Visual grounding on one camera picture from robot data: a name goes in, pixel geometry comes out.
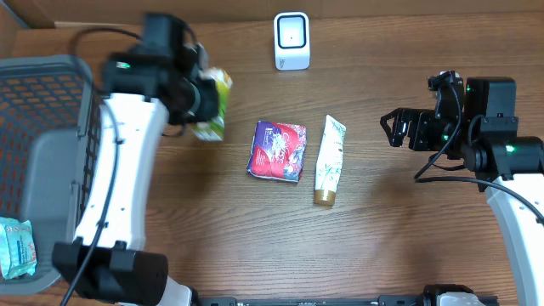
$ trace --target wooden tabletop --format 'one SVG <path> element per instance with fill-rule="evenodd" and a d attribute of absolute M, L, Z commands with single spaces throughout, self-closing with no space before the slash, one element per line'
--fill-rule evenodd
<path fill-rule="evenodd" d="M 485 196 L 473 184 L 414 184 L 428 154 L 390 147 L 378 122 L 397 107 L 433 109 L 427 77 L 453 69 L 462 77 L 513 77 L 519 135 L 544 138 L 544 14 L 311 20 L 310 26 L 309 69 L 279 72 L 272 21 L 193 25 L 211 64 L 234 80 L 226 139 L 161 140 L 145 249 L 166 254 L 170 275 L 206 297 L 372 298 L 457 283 L 497 295 L 501 305 L 517 304 Z M 20 31 L 14 56 L 65 54 L 73 33 Z M 79 54 L 98 76 L 110 52 L 132 43 L 97 34 Z M 348 129 L 330 209 L 312 203 L 327 114 Z M 308 128 L 298 185 L 247 174 L 258 120 Z M 60 283 L 0 303 L 58 304 L 65 289 Z"/>

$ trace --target cable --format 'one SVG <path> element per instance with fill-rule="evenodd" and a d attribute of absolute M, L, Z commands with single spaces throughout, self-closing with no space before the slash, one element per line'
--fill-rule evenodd
<path fill-rule="evenodd" d="M 516 200 L 522 202 L 529 210 L 531 210 L 535 215 L 536 219 L 538 220 L 538 223 L 542 224 L 544 226 L 544 215 L 541 214 L 541 212 L 536 209 L 536 207 L 529 201 L 525 200 L 519 193 L 496 183 L 491 183 L 488 181 L 484 181 L 483 179 L 477 179 L 477 178 L 464 178 L 464 177 L 432 177 L 432 178 L 419 178 L 416 179 L 416 183 L 429 183 L 429 182 L 467 182 L 467 183 L 475 183 L 475 184 L 482 184 L 491 188 L 498 189 L 500 191 L 508 193 L 510 196 L 513 196 Z"/>
<path fill-rule="evenodd" d="M 476 122 L 479 119 L 484 119 L 484 115 L 476 115 L 474 116 L 473 120 L 470 121 L 470 124 L 468 125 L 468 145 L 473 146 L 473 128 L 476 125 Z"/>
<path fill-rule="evenodd" d="M 102 31 L 120 33 L 120 34 L 128 35 L 130 37 L 141 39 L 140 36 L 129 31 L 124 31 L 121 29 L 109 28 L 109 27 L 98 27 L 98 28 L 90 28 L 90 29 L 79 31 L 69 42 L 69 46 L 68 46 L 69 54 L 71 55 L 72 63 L 75 66 L 77 73 L 83 78 L 83 81 L 91 87 L 93 94 L 96 95 L 104 104 L 105 107 L 103 109 L 108 112 L 108 116 L 110 117 L 111 125 L 114 131 L 115 153 L 113 158 L 113 170 L 111 171 L 110 186 L 108 187 L 108 192 L 105 197 L 105 203 L 104 203 L 104 207 L 102 208 L 102 214 L 100 215 L 99 222 L 97 223 L 96 233 L 94 234 L 93 241 L 91 242 L 91 245 L 89 246 L 87 255 L 83 259 L 81 267 L 77 271 L 76 276 L 74 277 L 73 281 L 70 284 L 70 287 L 66 291 L 66 294 L 64 295 L 64 297 L 62 298 L 62 302 L 60 303 L 61 306 L 66 306 L 68 304 L 68 301 L 70 300 L 71 295 L 76 290 L 77 282 L 82 278 L 82 275 L 85 272 L 85 269 L 87 268 L 88 263 L 91 260 L 93 252 L 99 243 L 102 230 L 105 227 L 105 219 L 108 214 L 108 208 L 110 207 L 111 195 L 113 193 L 113 186 L 116 181 L 117 167 L 118 167 L 118 160 L 119 160 L 119 145 L 122 143 L 122 141 L 119 138 L 119 127 L 117 126 L 117 120 L 113 113 L 113 110 L 101 98 L 100 92 L 96 88 L 93 80 L 87 73 L 85 73 L 81 64 L 77 60 L 77 44 L 79 43 L 79 40 L 87 34 L 102 32 Z"/>
<path fill-rule="evenodd" d="M 451 142 L 453 141 L 453 139 L 457 136 L 457 133 L 459 132 L 459 127 L 461 126 L 461 115 L 462 115 L 462 113 L 461 113 L 461 102 L 459 101 L 459 97 L 457 96 L 457 91 L 453 88 L 451 83 L 448 83 L 448 87 L 450 87 L 451 91 L 456 96 L 457 115 L 458 115 L 456 128 L 455 128 L 455 130 L 453 130 L 453 134 L 448 139 L 448 141 L 444 144 L 442 149 L 440 149 L 440 151 L 436 154 L 436 156 L 431 161 L 429 161 L 427 163 L 427 165 L 423 166 L 423 168 L 421 168 L 421 170 L 419 170 L 419 172 L 417 172 L 416 175 L 414 175 L 414 179 L 419 179 L 419 177 L 421 177 L 422 174 L 424 174 L 425 171 L 427 171 L 439 159 L 439 157 L 442 155 L 442 153 L 444 153 L 444 151 L 447 148 L 450 147 Z"/>
<path fill-rule="evenodd" d="M 431 156 L 429 156 L 428 159 L 432 160 L 437 155 L 438 155 L 438 153 L 434 153 Z M 454 167 L 442 167 L 442 166 L 433 164 L 433 166 L 437 167 L 438 169 L 445 170 L 445 171 L 457 171 L 457 170 L 466 169 L 465 165 L 459 165 L 459 166 L 454 166 Z"/>

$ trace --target wood grain surface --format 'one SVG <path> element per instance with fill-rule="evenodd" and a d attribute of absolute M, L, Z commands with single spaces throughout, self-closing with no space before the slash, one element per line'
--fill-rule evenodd
<path fill-rule="evenodd" d="M 237 298 L 371 298 L 457 283 L 517 304 L 485 196 L 471 184 L 414 184 L 428 154 L 389 147 L 378 122 L 397 107 L 434 108 L 427 77 L 455 69 L 513 77 L 519 134 L 543 138 L 544 14 L 315 20 L 311 66 L 294 72 L 274 67 L 271 21 L 194 30 L 235 85 L 223 143 L 187 135 L 163 139 L 156 153 L 146 250 L 167 255 L 176 281 L 205 297 Z M 63 54 L 73 33 L 21 31 L 14 55 Z M 107 54 L 132 43 L 97 34 L 79 52 L 98 77 Z M 312 204 L 327 114 L 348 129 L 337 203 L 328 209 Z M 246 173 L 258 120 L 308 128 L 298 185 Z M 53 305 L 65 289 L 0 304 Z"/>

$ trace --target gray plastic basket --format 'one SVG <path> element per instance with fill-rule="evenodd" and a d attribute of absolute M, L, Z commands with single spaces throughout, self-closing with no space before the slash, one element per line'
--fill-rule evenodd
<path fill-rule="evenodd" d="M 68 55 L 0 60 L 0 216 L 30 220 L 37 251 L 36 273 L 0 281 L 0 295 L 37 293 L 60 277 L 53 246 L 73 239 L 98 154 L 91 96 Z"/>

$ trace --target teal packet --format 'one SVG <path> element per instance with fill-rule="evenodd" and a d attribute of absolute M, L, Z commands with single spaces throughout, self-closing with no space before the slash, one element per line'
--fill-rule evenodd
<path fill-rule="evenodd" d="M 0 218 L 0 269 L 5 280 L 36 272 L 36 248 L 30 221 Z"/>

